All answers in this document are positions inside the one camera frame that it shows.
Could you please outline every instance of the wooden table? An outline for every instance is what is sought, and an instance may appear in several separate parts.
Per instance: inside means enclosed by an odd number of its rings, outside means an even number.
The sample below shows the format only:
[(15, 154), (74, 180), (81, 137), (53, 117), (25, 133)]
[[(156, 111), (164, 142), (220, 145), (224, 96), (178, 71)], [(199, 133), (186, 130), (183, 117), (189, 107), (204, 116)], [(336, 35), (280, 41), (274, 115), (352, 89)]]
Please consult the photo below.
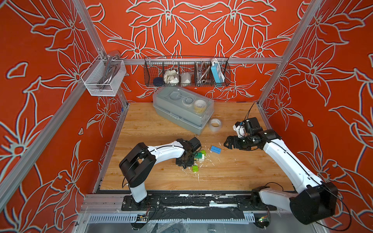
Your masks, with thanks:
[[(204, 162), (197, 162), (199, 171), (183, 169), (170, 159), (155, 165), (145, 181), (147, 190), (230, 190), (249, 191), (268, 182), (281, 184), (293, 190), (292, 184), (275, 161), (262, 150), (240, 151), (223, 146), (227, 136), (235, 135), (232, 126), (242, 121), (253, 103), (214, 103), (213, 117), (219, 118), (223, 127), (218, 133), (205, 127), (201, 135), (202, 149), (207, 152)], [(256, 104), (250, 112), (266, 129)], [(153, 103), (131, 103), (115, 150), (101, 184), (101, 190), (123, 190), (123, 175), (119, 162), (139, 142), (147, 146), (167, 144), (178, 138), (190, 140), (194, 133), (160, 117)], [(211, 146), (222, 149), (220, 155), (210, 152)]]

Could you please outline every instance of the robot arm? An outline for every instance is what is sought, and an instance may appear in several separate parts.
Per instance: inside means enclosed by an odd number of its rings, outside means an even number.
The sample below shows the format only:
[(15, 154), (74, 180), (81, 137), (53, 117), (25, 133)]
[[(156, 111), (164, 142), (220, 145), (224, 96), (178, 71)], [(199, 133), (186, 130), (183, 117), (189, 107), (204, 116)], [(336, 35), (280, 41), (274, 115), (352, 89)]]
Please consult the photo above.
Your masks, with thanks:
[[(242, 127), (244, 133), (236, 130)], [(338, 194), (336, 186), (331, 182), (323, 183), (289, 150), (274, 130), (263, 130), (255, 117), (237, 122), (233, 129), (239, 135), (229, 136), (224, 143), (225, 147), (246, 151), (250, 151), (251, 147), (258, 147), (264, 150), (285, 172), (298, 192), (277, 191), (268, 186), (258, 187), (251, 194), (253, 207), (273, 205), (291, 211), (303, 224), (334, 215)]]
[(143, 142), (137, 144), (119, 163), (135, 202), (139, 203), (148, 196), (144, 182), (155, 164), (176, 158), (176, 163), (185, 169), (193, 165), (194, 154), (200, 147), (201, 143), (196, 137), (189, 141), (177, 139), (155, 147), (147, 147)]

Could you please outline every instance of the mounting plate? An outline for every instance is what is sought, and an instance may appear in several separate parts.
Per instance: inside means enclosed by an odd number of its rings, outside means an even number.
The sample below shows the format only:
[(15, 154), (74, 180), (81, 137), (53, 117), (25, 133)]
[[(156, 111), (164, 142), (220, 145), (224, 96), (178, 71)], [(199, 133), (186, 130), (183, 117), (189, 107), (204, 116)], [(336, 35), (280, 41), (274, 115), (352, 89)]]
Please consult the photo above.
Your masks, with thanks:
[(148, 207), (151, 207), (152, 210), (159, 210), (160, 206), (160, 196), (151, 195), (146, 197), (140, 203), (136, 203), (132, 196), (125, 196), (122, 203), (122, 211), (146, 211)]

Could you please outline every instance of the orange wallpaper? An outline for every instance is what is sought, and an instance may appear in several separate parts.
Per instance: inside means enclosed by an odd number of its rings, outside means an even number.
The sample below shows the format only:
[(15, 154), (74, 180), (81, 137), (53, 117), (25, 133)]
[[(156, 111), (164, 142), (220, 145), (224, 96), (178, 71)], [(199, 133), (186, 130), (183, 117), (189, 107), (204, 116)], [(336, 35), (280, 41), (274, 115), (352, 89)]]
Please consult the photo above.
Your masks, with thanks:
[[(332, 181), (353, 217), (373, 231), (373, 3), (324, 1), (269, 94), (269, 122), (298, 158)], [(338, 201), (330, 227), (344, 229)]]
[[(0, 1), (0, 181), (97, 56), (71, 0)], [(122, 104), (86, 91), (0, 213), (0, 232), (71, 230)]]
[[(122, 58), (197, 55), (281, 57), (309, 1), (104, 1), (84, 0), (106, 51)], [(254, 101), (273, 64), (234, 66), (225, 88), (195, 91), (216, 101)], [(155, 87), (144, 86), (142, 66), (128, 66), (122, 88), (127, 99), (151, 101)]]
[(2, 1), (0, 181), (97, 56), (70, 0)]
[(2, 232), (70, 232), (122, 112), (85, 91), (0, 214)]

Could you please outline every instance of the clear plastic box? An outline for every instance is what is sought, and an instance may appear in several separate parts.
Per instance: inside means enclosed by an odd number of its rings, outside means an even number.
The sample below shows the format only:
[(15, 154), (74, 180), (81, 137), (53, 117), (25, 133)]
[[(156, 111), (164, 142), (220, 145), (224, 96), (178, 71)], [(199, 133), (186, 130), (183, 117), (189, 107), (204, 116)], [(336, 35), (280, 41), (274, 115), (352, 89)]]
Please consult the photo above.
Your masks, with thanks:
[(153, 95), (158, 115), (200, 135), (214, 113), (214, 101), (181, 87), (162, 87)]

